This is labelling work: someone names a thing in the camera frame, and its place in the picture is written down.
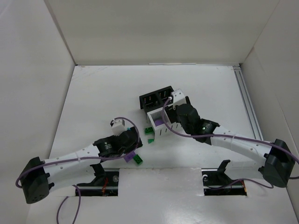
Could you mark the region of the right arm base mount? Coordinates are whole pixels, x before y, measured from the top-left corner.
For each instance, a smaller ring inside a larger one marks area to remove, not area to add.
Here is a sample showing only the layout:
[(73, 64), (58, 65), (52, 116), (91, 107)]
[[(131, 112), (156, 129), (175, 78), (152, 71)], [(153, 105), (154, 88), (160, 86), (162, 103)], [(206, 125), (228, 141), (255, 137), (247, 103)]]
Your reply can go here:
[(232, 180), (225, 174), (226, 166), (230, 160), (221, 162), (218, 168), (204, 168), (201, 170), (204, 196), (247, 196), (244, 181), (232, 185)]

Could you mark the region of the green lego by bin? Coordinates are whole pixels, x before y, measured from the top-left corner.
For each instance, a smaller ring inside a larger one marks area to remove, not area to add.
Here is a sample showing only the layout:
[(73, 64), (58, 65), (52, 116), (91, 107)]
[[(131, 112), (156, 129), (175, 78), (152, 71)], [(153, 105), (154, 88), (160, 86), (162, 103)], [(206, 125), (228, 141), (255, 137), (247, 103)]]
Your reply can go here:
[(154, 133), (154, 129), (152, 127), (147, 127), (144, 129), (144, 134), (148, 135), (148, 134), (153, 134)]

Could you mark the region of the green 2x2 lego front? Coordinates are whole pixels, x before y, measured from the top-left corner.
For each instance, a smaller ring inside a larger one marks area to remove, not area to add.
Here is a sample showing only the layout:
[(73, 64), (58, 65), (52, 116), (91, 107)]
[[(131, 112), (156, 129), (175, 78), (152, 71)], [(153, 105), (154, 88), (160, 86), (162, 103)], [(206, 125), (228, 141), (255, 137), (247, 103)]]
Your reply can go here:
[(141, 165), (143, 163), (142, 158), (137, 154), (133, 157), (133, 160), (136, 162), (137, 165)]

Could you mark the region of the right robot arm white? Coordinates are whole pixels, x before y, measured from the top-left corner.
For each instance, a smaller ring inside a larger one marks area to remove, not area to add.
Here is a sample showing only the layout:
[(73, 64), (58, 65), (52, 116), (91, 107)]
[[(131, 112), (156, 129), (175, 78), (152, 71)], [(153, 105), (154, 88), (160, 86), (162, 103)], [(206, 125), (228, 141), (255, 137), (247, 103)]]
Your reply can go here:
[(290, 152), (287, 144), (280, 139), (274, 142), (246, 138), (234, 133), (217, 122), (202, 119), (197, 110), (189, 103), (182, 103), (168, 106), (168, 102), (173, 97), (167, 98), (162, 108), (162, 114), (171, 113), (171, 118), (175, 119), (185, 131), (181, 134), (173, 130), (169, 125), (167, 128), (176, 135), (185, 138), (192, 138), (200, 143), (215, 147), (221, 147), (232, 152), (250, 158), (258, 165), (258, 172), (262, 178), (269, 183), (269, 188), (286, 188), (292, 177), (292, 171), (299, 159)]

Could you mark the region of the purple oval lego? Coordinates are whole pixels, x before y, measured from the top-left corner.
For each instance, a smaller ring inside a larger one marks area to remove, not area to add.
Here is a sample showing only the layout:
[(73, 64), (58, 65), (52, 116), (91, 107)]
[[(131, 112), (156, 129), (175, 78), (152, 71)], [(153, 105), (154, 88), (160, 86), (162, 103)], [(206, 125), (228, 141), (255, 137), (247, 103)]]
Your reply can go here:
[(154, 121), (155, 126), (162, 125), (163, 123), (164, 123), (164, 122), (163, 122), (162, 119), (157, 119), (157, 120)]

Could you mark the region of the white double bin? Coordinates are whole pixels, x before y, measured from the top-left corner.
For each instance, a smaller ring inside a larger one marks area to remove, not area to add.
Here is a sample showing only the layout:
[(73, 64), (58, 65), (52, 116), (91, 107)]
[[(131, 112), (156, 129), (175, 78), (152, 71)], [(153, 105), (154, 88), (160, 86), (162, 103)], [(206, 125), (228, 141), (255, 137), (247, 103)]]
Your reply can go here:
[(179, 131), (183, 130), (180, 123), (177, 123), (177, 122), (171, 123), (166, 113), (164, 115), (162, 115), (162, 107), (152, 110), (150, 112), (147, 112), (147, 122), (154, 129), (154, 139), (155, 140), (172, 134), (172, 132), (167, 128), (167, 126), (164, 123), (162, 125), (155, 126), (154, 121), (157, 119), (162, 119), (162, 118), (165, 119), (165, 121), (167, 122), (169, 127), (171, 129), (173, 129), (174, 131), (179, 132)]

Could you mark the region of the black double bin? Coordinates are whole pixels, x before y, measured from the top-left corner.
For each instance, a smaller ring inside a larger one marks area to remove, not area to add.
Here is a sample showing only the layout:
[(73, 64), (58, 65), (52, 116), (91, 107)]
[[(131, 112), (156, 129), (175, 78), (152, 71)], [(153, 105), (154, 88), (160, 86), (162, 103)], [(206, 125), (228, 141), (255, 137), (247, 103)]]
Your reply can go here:
[(139, 96), (140, 109), (145, 113), (163, 107), (164, 103), (173, 92), (172, 86)]

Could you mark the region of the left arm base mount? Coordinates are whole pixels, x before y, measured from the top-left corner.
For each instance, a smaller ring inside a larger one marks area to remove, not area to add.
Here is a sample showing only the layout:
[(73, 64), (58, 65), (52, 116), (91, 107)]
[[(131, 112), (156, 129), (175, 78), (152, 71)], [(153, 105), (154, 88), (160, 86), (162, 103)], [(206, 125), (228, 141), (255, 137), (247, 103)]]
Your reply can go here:
[(119, 169), (104, 169), (102, 164), (90, 165), (93, 179), (77, 184), (81, 196), (118, 196)]

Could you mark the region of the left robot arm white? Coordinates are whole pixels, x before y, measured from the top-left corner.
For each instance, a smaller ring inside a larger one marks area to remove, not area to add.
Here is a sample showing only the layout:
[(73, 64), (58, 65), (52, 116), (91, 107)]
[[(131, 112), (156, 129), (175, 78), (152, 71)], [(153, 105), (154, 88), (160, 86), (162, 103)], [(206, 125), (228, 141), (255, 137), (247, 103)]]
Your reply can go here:
[(103, 162), (123, 159), (140, 147), (139, 131), (131, 127), (65, 156), (43, 161), (32, 158), (15, 184), (23, 190), (26, 203), (33, 204), (60, 188), (100, 183), (105, 176)]

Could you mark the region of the purple 2x2 lego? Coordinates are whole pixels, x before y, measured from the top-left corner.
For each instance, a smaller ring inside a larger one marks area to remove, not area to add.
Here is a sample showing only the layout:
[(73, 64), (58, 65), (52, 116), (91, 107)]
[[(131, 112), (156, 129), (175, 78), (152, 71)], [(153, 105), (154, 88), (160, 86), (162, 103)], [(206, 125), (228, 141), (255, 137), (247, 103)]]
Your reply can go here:
[(129, 163), (135, 156), (136, 156), (136, 153), (131, 152), (131, 153), (125, 155), (123, 159), (126, 161), (126, 163)]

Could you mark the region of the aluminium rail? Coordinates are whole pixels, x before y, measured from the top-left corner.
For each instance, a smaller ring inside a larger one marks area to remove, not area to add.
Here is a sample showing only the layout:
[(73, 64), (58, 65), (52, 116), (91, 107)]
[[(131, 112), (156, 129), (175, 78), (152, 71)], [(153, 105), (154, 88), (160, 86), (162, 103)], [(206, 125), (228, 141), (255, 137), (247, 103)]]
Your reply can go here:
[(245, 111), (248, 116), (248, 120), (249, 120), (251, 129), (252, 129), (253, 135), (256, 139), (263, 140), (263, 134), (261, 132), (256, 114), (255, 114), (255, 110), (254, 110), (253, 104), (251, 102), (247, 86), (245, 84), (245, 80), (244, 80), (244, 77), (242, 74), (241, 67), (233, 66), (233, 71), (235, 73), (235, 78), (236, 78), (238, 86), (239, 86), (239, 90), (241, 93), (241, 97), (242, 97), (242, 100), (243, 100), (243, 103), (245, 106)]

